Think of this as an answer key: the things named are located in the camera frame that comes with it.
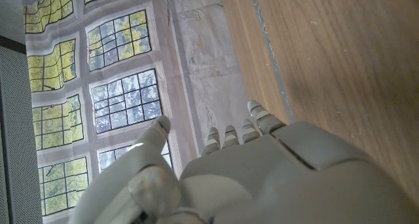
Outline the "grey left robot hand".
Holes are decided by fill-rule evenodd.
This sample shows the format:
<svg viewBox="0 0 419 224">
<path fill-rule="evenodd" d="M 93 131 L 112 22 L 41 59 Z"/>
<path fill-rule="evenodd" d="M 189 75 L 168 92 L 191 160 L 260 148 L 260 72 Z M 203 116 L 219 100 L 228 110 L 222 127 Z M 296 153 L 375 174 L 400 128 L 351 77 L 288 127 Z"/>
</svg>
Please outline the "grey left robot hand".
<svg viewBox="0 0 419 224">
<path fill-rule="evenodd" d="M 85 190 L 70 223 L 417 223 L 418 206 L 372 158 L 255 100 L 239 138 L 211 128 L 180 176 L 162 157 L 157 117 Z"/>
</svg>

